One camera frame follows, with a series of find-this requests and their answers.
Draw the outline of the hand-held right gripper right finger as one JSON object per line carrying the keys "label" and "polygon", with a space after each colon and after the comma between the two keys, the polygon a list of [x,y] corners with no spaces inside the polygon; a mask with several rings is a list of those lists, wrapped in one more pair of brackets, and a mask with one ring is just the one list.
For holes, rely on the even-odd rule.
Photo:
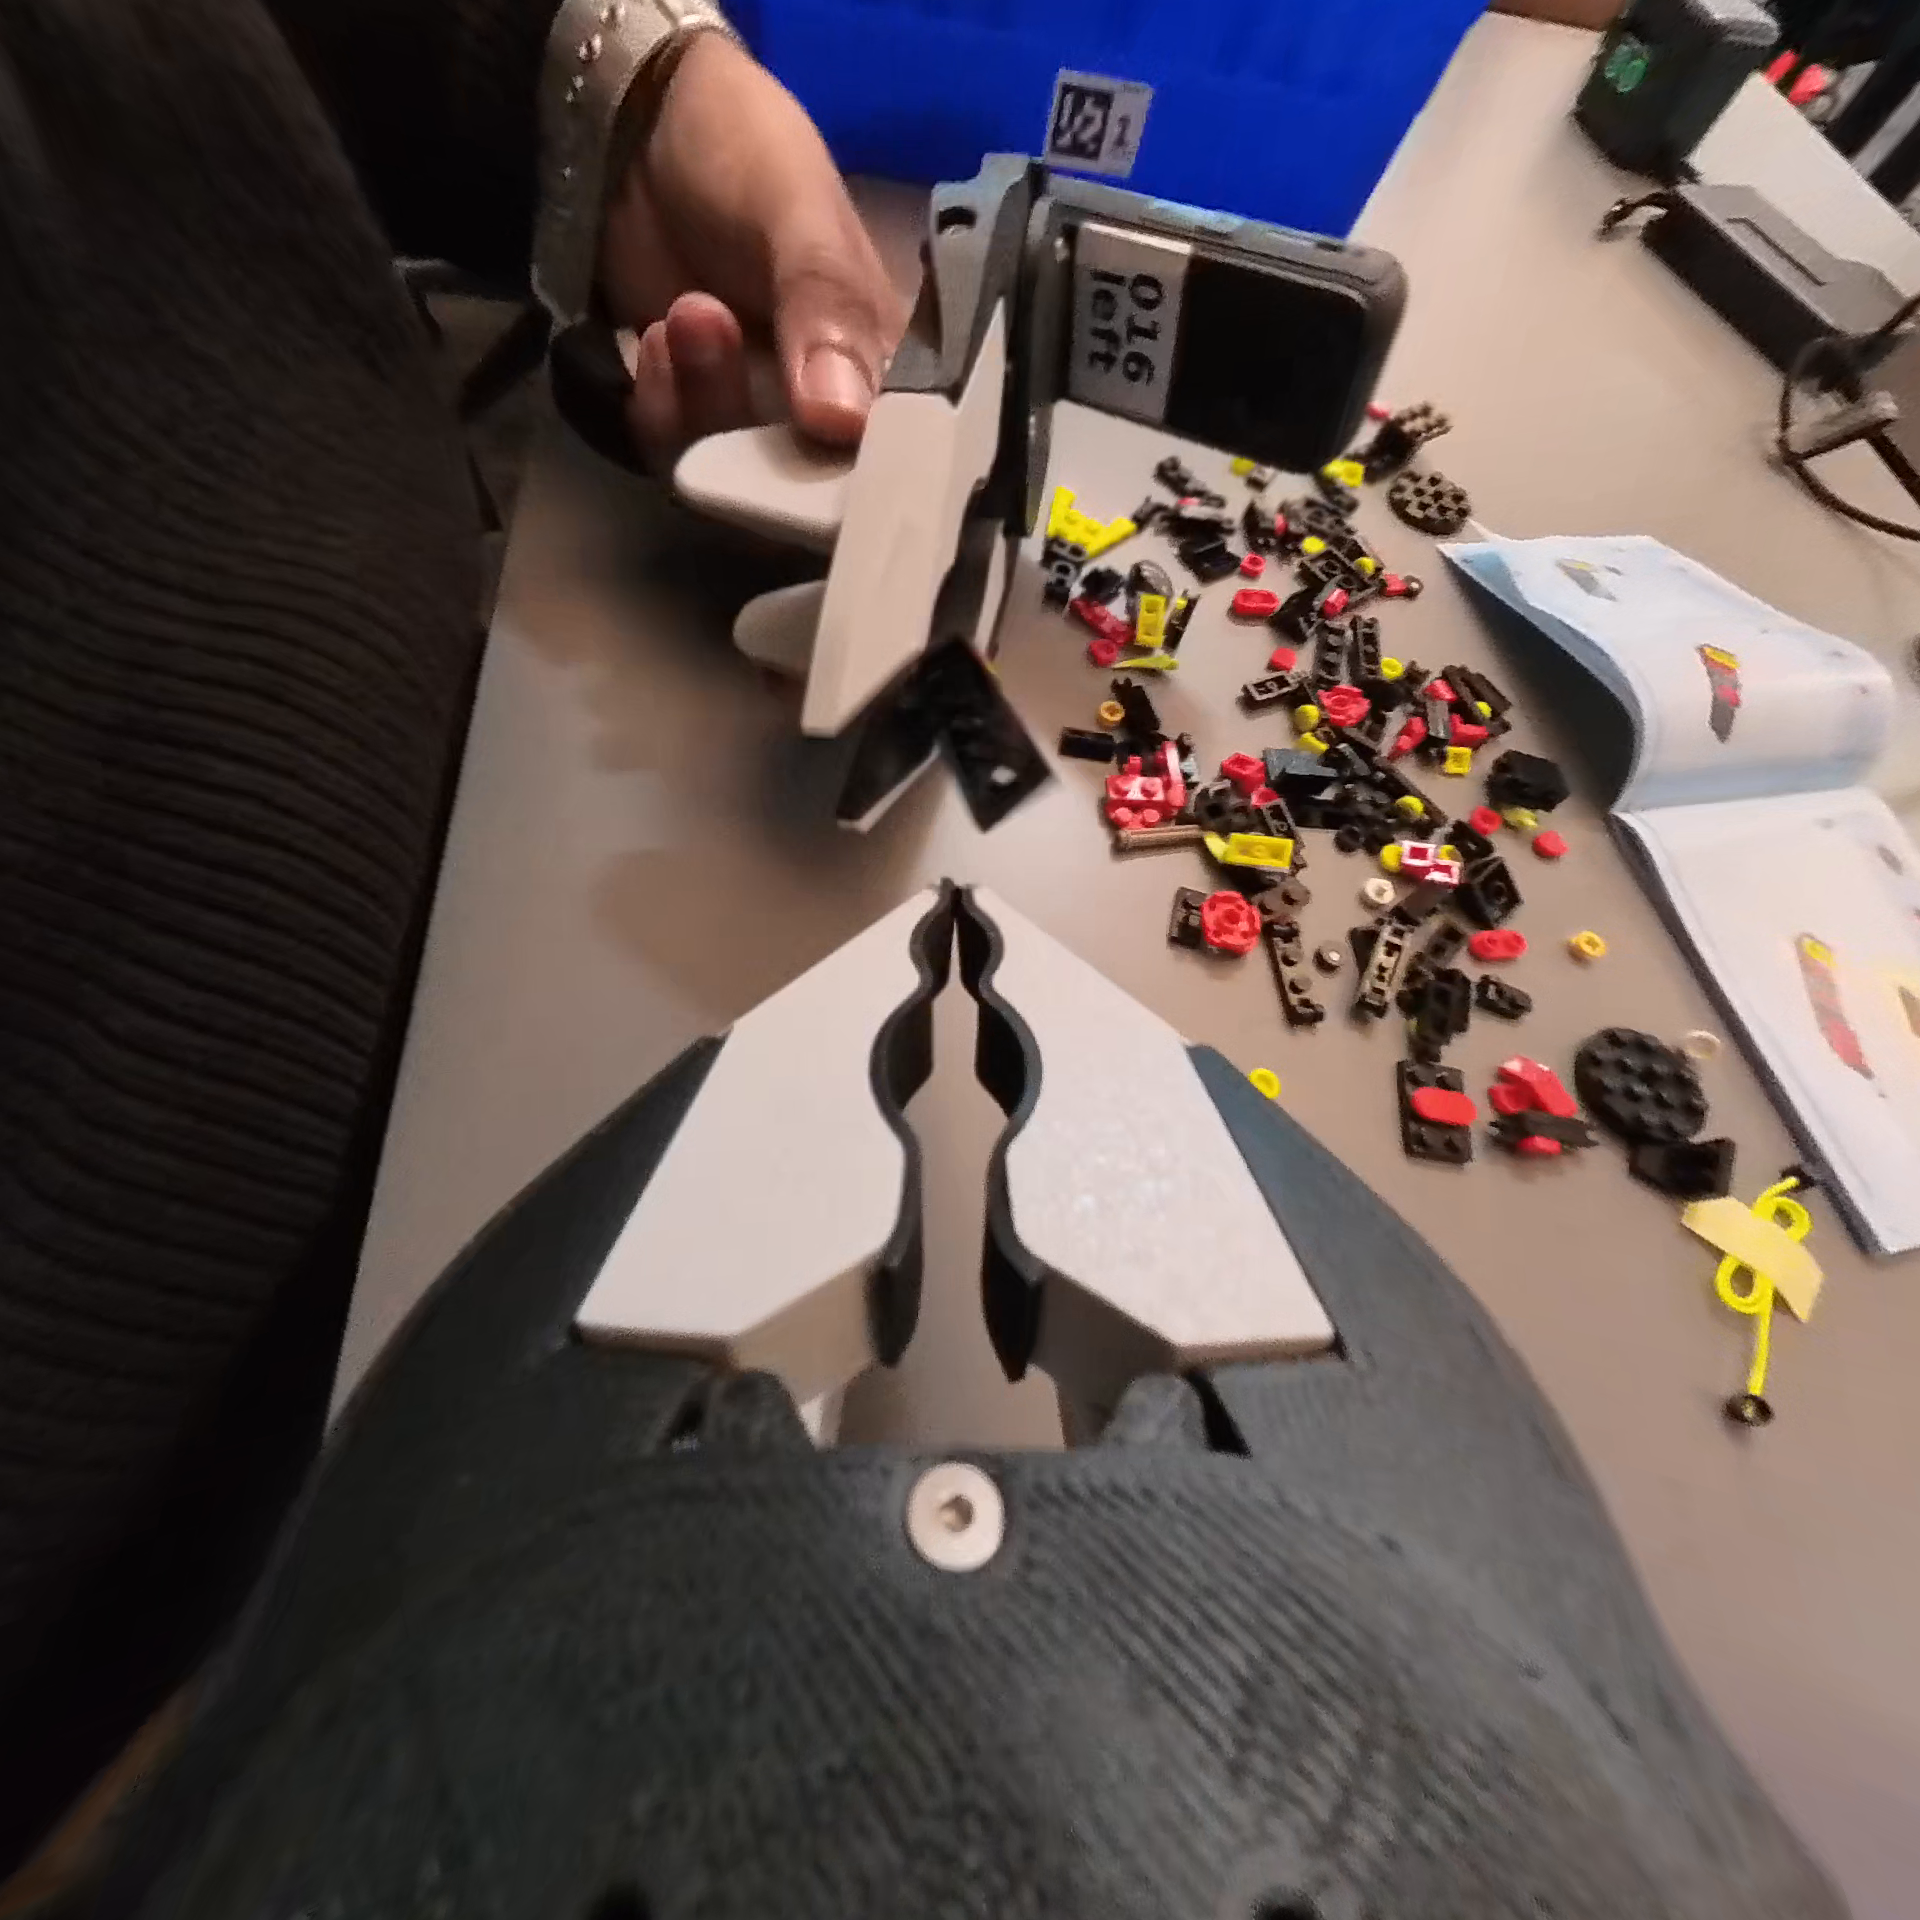
{"label": "hand-held right gripper right finger", "polygon": [[1335,1330],[1200,1051],[986,886],[955,891],[971,1070],[1001,1116],[979,1303],[1007,1381],[1092,1445],[1139,1381],[1330,1356]]}

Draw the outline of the lego instruction booklet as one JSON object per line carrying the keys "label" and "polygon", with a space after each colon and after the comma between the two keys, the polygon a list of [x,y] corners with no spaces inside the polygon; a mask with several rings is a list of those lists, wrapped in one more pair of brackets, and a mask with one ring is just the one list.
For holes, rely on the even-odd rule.
{"label": "lego instruction booklet", "polygon": [[1914,1255],[1917,856],[1869,785],[1889,673],[1651,538],[1442,557],[1614,698],[1614,829],[1858,1243]]}

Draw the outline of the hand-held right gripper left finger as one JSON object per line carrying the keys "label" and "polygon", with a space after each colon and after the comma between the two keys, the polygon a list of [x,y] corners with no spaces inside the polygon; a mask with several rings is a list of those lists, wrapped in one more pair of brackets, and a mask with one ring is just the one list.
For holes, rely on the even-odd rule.
{"label": "hand-held right gripper left finger", "polygon": [[893,1366],[924,1292],[924,1158],[955,888],[834,948],[715,1044],[574,1329],[587,1345],[777,1381],[818,1445]]}

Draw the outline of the studded beige wristband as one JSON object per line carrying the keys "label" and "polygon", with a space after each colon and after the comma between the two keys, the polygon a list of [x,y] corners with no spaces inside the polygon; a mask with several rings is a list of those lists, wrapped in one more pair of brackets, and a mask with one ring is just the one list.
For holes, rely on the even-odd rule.
{"label": "studded beige wristband", "polygon": [[529,284],[551,333],[594,300],[621,116],[635,88],[669,79],[699,36],[733,39],[709,2],[562,2],[535,94],[538,198]]}

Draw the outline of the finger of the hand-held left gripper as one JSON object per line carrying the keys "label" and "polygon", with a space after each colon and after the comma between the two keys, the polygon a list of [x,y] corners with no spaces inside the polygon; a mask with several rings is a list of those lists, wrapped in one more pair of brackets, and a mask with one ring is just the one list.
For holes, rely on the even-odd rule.
{"label": "finger of the hand-held left gripper", "polygon": [[[822,583],[797,583],[747,600],[732,622],[733,648],[755,669],[801,687],[823,593]],[[846,835],[877,829],[938,754],[924,663],[896,675],[842,727],[800,732],[800,765],[823,780],[831,823]]]}
{"label": "finger of the hand-held left gripper", "polygon": [[995,464],[1004,383],[1005,323],[992,319],[955,396],[880,395],[851,452],[768,424],[679,457],[679,502],[827,558],[801,661],[804,736],[848,732],[924,655],[968,510]]}

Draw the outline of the black power adapter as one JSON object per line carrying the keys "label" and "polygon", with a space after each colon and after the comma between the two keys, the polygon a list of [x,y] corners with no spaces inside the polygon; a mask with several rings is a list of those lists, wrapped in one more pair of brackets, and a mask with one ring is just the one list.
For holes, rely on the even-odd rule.
{"label": "black power adapter", "polygon": [[1827,251],[1750,186],[1645,197],[1642,244],[1775,372],[1833,342],[1873,369],[1911,329],[1908,299],[1880,268]]}

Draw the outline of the blue plastic bin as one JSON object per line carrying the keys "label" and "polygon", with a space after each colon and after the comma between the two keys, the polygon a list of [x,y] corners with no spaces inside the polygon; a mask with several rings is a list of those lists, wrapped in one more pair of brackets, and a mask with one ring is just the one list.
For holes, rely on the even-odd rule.
{"label": "blue plastic bin", "polygon": [[1019,155],[1348,234],[1479,2],[729,2],[849,177]]}

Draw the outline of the black box with green logo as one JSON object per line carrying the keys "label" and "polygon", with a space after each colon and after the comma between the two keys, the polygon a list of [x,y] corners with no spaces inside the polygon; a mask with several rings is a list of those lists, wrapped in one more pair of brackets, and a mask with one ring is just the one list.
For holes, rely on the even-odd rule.
{"label": "black box with green logo", "polygon": [[1628,2],[1601,32],[1572,127],[1619,172],[1686,181],[1693,151],[1780,28],[1761,2]]}

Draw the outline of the person's left forearm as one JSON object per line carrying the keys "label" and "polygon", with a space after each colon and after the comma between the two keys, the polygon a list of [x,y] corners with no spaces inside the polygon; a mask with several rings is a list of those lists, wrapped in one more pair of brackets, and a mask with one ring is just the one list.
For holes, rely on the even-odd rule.
{"label": "person's left forearm", "polygon": [[395,270],[523,287],[557,4],[4,4],[4,1874],[323,1420],[486,618]]}

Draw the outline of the person's left hand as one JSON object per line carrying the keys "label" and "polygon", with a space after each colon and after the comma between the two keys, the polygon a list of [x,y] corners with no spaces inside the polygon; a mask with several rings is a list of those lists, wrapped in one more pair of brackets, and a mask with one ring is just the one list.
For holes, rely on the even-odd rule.
{"label": "person's left hand", "polygon": [[800,102],[732,36],[699,30],[635,84],[596,256],[596,300],[633,340],[641,461],[787,420],[853,446],[905,308]]}

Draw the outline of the pile of lego pieces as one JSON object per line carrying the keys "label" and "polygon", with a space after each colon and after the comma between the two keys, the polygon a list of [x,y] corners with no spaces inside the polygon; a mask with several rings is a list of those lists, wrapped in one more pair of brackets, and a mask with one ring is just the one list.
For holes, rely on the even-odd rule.
{"label": "pile of lego pieces", "polygon": [[[1067,414],[1040,685],[1102,847],[1086,876],[1139,900],[1095,957],[1162,943],[1219,1001],[1203,1030],[1249,1022],[1255,1090],[1420,1225],[1607,1172],[1661,1209],[1722,1200],[1718,1040],[1635,1013],[1619,867],[1528,685],[1469,637],[1436,543],[1340,479]],[[1692,1058],[1696,1141],[1628,1145],[1579,1104],[1573,1053],[1614,1027]]]}

